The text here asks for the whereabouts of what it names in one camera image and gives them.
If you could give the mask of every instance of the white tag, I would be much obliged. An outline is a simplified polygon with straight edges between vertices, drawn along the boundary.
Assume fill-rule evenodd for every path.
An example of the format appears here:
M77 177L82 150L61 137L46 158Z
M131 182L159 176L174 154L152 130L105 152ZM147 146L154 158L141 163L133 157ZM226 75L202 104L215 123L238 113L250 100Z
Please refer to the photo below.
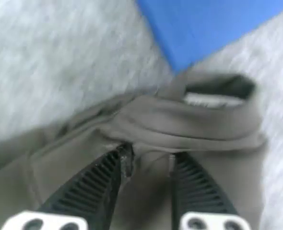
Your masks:
M244 100L224 95L209 95L189 92L185 95L185 103L207 108L234 107L244 103Z

